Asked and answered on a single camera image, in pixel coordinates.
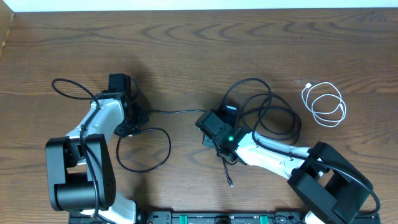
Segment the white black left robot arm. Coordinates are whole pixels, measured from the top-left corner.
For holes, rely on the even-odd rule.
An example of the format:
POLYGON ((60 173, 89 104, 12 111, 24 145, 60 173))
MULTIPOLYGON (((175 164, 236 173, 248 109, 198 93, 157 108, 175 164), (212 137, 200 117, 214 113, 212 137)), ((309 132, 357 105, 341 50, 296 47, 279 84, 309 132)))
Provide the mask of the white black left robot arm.
POLYGON ((136 203, 116 189, 108 142, 123 138, 139 125, 142 110, 129 90, 112 87, 91 100, 81 123, 66 136, 46 143, 49 199, 56 211, 79 220, 136 223, 136 203))

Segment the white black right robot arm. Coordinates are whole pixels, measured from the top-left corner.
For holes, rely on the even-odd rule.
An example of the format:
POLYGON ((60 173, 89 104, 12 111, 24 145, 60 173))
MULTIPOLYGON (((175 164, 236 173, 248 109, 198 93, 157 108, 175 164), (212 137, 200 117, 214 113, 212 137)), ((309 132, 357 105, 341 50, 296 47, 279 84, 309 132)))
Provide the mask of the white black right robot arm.
POLYGON ((305 223, 352 223, 375 197, 372 183, 336 149, 324 142, 297 147, 265 138, 246 128, 202 128, 228 162, 269 170, 285 179, 309 208, 305 223))

